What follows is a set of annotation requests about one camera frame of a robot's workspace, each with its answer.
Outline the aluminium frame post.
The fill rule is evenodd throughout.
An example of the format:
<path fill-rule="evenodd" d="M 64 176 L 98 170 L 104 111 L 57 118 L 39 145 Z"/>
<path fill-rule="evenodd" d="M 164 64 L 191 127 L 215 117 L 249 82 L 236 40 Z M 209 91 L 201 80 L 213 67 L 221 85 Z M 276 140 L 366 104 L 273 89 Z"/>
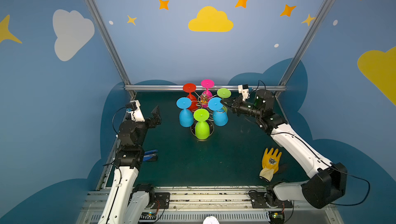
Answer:
<path fill-rule="evenodd" d="M 131 81 L 127 75 L 127 72 L 125 70 L 125 67 L 122 63 L 122 60 L 116 50 L 116 47 L 110 37 L 110 34 L 106 28 L 106 25 L 103 21 L 102 15 L 98 9 L 97 4 L 95 3 L 95 0 L 84 0 L 86 6 L 88 7 L 88 10 L 90 14 L 92 15 L 94 22 L 101 34 L 101 37 L 106 45 L 106 48 L 114 62 L 114 65 L 124 83 L 124 89 L 127 91 L 131 97 L 132 100 L 136 98 L 136 93 L 134 90 L 127 90 L 126 87 L 128 85 L 131 85 Z"/>
<path fill-rule="evenodd" d="M 288 81 L 290 80 L 292 74 L 295 72 L 298 64 L 302 60 L 303 55 L 308 49 L 310 43 L 312 42 L 314 36 L 318 32 L 321 24 L 325 20 L 327 14 L 329 13 L 335 1 L 336 0 L 324 0 L 322 2 L 321 6 L 318 9 L 318 12 L 316 13 L 316 18 L 314 19 L 313 23 L 309 26 L 307 33 L 305 34 L 299 48 L 296 51 L 296 54 L 289 63 L 285 73 L 283 74 L 277 86 L 277 91 L 274 92 L 276 98 L 278 98 L 282 92 L 286 91 L 286 85 Z"/>

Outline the magenta wine glass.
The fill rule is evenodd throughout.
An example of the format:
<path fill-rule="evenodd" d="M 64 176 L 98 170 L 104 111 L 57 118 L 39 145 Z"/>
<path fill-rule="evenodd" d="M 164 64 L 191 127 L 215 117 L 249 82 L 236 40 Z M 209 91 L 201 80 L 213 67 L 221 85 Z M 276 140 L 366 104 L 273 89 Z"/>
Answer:
<path fill-rule="evenodd" d="M 209 89 L 214 85 L 214 82 L 210 79 L 205 79 L 201 82 L 201 86 L 205 88 L 204 92 L 200 95 L 200 103 L 203 108 L 208 107 L 209 100 L 213 97 L 213 94 Z"/>

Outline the yellow work glove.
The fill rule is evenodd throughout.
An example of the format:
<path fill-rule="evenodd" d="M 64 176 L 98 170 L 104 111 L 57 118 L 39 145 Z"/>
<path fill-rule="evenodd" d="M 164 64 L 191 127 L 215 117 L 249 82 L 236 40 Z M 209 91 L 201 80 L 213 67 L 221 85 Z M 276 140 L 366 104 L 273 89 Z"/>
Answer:
<path fill-rule="evenodd" d="M 278 172 L 279 161 L 282 156 L 282 152 L 278 149 L 268 148 L 265 149 L 263 159 L 262 159 L 262 170 L 259 173 L 259 177 L 271 182 L 274 174 Z"/>

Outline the aluminium right frame post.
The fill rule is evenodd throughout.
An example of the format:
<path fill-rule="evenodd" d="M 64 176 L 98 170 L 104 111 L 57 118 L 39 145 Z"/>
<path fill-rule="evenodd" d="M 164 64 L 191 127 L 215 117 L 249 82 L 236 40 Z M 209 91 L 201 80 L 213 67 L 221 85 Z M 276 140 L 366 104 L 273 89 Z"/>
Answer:
<path fill-rule="evenodd" d="M 329 13 L 335 1 L 336 0 L 324 0 L 322 2 L 321 6 L 318 9 L 318 12 L 316 13 L 316 18 L 314 19 L 313 23 L 309 26 L 307 33 L 305 34 L 299 48 L 296 51 L 296 54 L 289 63 L 285 73 L 283 74 L 277 86 L 277 91 L 274 92 L 276 98 L 278 98 L 282 92 L 286 91 L 286 85 L 288 81 L 290 80 L 292 74 L 295 72 L 298 64 L 302 60 L 303 55 L 308 49 L 310 43 L 312 42 L 314 36 L 318 32 L 321 24 L 325 20 L 327 14 Z"/>

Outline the green wine glass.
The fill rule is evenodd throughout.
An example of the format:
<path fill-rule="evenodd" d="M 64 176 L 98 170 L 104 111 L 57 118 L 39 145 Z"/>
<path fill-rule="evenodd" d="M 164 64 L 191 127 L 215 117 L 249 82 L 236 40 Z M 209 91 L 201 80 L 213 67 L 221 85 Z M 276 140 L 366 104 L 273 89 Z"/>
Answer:
<path fill-rule="evenodd" d="M 227 99 L 232 95 L 232 93 L 227 88 L 221 88 L 221 89 L 217 90 L 217 95 L 221 99 Z M 221 106 L 221 109 L 217 110 L 217 112 L 219 112 L 219 113 L 226 112 L 227 113 L 227 107 L 224 104 L 222 104 L 220 100 L 219 100 L 219 104 L 221 104 L 222 106 Z"/>
<path fill-rule="evenodd" d="M 200 140 L 205 140 L 210 136 L 210 127 L 207 123 L 209 119 L 209 112 L 206 109 L 198 109 L 193 115 L 197 121 L 195 126 L 195 135 Z"/>

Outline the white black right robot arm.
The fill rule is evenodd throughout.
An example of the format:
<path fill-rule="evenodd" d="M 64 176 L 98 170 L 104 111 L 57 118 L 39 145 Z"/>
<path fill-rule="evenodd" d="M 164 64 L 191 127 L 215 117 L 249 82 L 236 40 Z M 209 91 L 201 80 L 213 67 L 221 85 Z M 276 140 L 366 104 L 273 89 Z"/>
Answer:
<path fill-rule="evenodd" d="M 237 98 L 222 99 L 221 103 L 237 115 L 254 117 L 258 126 L 304 169 L 309 180 L 297 183 L 279 183 L 266 190 L 269 207 L 283 201 L 306 201 L 321 209 L 343 197 L 346 192 L 348 171 L 341 163 L 333 164 L 305 142 L 286 121 L 274 112 L 274 95 L 264 89 L 256 92 L 254 103 L 246 101 L 244 90 Z"/>

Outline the red wine glass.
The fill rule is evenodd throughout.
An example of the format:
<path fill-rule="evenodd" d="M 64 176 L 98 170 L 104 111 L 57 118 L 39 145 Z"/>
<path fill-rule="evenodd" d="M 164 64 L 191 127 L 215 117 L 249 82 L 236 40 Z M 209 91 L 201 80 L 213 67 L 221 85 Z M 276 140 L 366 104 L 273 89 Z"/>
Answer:
<path fill-rule="evenodd" d="M 193 93 L 196 91 L 197 86 L 193 83 L 187 83 L 183 86 L 183 91 L 188 93 L 187 98 L 191 100 L 191 106 L 188 108 L 190 111 L 195 111 L 199 107 L 197 106 L 198 100 L 196 96 L 193 95 Z"/>

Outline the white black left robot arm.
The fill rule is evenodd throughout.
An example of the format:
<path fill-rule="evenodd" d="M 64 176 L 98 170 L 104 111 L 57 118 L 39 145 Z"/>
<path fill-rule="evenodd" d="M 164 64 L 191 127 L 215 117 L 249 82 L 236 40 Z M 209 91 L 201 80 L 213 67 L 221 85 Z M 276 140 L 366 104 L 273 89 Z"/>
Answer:
<path fill-rule="evenodd" d="M 114 177 L 100 224 L 137 224 L 144 210 L 155 201 L 152 184 L 134 184 L 144 159 L 147 131 L 161 124 L 160 109 L 156 106 L 150 118 L 144 118 L 138 101 L 127 104 L 126 109 L 131 111 L 119 126 L 120 145 L 111 163 Z"/>

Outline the aluminium left frame post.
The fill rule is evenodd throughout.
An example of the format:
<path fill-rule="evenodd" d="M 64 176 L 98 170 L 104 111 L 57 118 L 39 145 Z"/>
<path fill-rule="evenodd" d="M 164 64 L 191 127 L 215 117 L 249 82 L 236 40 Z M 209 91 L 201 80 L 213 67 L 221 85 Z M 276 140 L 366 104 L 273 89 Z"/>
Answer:
<path fill-rule="evenodd" d="M 136 98 L 136 93 L 134 90 L 127 90 L 126 87 L 128 85 L 131 85 L 131 81 L 127 75 L 127 72 L 125 70 L 125 67 L 122 63 L 122 60 L 116 50 L 116 47 L 110 37 L 110 34 L 106 28 L 106 25 L 103 21 L 102 15 L 98 9 L 97 4 L 95 3 L 95 0 L 84 0 L 86 6 L 88 7 L 88 10 L 90 14 L 92 15 L 94 22 L 101 34 L 101 37 L 106 45 L 106 48 L 114 62 L 114 65 L 124 83 L 124 89 L 127 91 L 131 97 L 132 100 Z"/>

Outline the blue wine glass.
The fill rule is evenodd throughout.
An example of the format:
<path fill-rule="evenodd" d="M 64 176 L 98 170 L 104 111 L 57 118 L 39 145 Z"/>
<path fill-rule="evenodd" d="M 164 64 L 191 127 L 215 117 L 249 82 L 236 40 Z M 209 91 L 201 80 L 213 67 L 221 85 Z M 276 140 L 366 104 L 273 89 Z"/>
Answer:
<path fill-rule="evenodd" d="M 188 109 L 192 101 L 187 97 L 181 97 L 177 100 L 176 105 L 181 109 L 179 114 L 179 123 L 182 127 L 191 127 L 194 123 L 193 113 Z"/>
<path fill-rule="evenodd" d="M 209 109 L 213 112 L 212 118 L 216 126 L 225 126 L 228 123 L 228 115 L 221 103 L 221 98 L 214 97 L 209 100 Z"/>

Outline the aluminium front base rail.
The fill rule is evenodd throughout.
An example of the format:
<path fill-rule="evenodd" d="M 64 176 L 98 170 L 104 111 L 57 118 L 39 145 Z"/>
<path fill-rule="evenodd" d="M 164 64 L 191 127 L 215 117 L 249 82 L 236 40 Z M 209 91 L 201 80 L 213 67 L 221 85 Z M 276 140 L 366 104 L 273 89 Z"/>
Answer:
<path fill-rule="evenodd" d="M 114 190 L 89 192 L 78 224 L 342 224 L 337 208 L 306 201 L 266 201 L 262 186 L 140 185 L 123 212 L 112 201 Z"/>

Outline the green wine glass front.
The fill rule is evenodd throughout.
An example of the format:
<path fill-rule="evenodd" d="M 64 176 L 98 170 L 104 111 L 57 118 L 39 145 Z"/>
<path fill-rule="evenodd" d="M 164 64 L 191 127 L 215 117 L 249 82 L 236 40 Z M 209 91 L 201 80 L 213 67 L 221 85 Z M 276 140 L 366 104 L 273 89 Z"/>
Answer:
<path fill-rule="evenodd" d="M 206 109 L 198 109 L 193 115 L 197 121 L 195 126 L 195 135 L 200 140 L 205 140 L 210 136 L 210 127 L 207 123 L 209 119 L 209 112 Z"/>

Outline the green wine glass back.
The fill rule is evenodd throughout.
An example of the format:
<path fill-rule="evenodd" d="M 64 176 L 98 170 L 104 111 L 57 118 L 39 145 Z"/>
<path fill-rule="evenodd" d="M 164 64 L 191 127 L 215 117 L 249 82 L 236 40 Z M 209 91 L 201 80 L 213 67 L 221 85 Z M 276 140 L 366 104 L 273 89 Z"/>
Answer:
<path fill-rule="evenodd" d="M 227 99 L 232 95 L 232 93 L 227 88 L 221 88 L 221 89 L 217 90 L 217 95 L 221 99 Z M 222 104 L 220 100 L 219 100 L 219 104 L 221 104 L 222 106 L 221 106 L 221 109 L 217 110 L 217 112 L 219 112 L 219 113 L 226 112 L 227 113 L 227 107 L 224 104 Z"/>

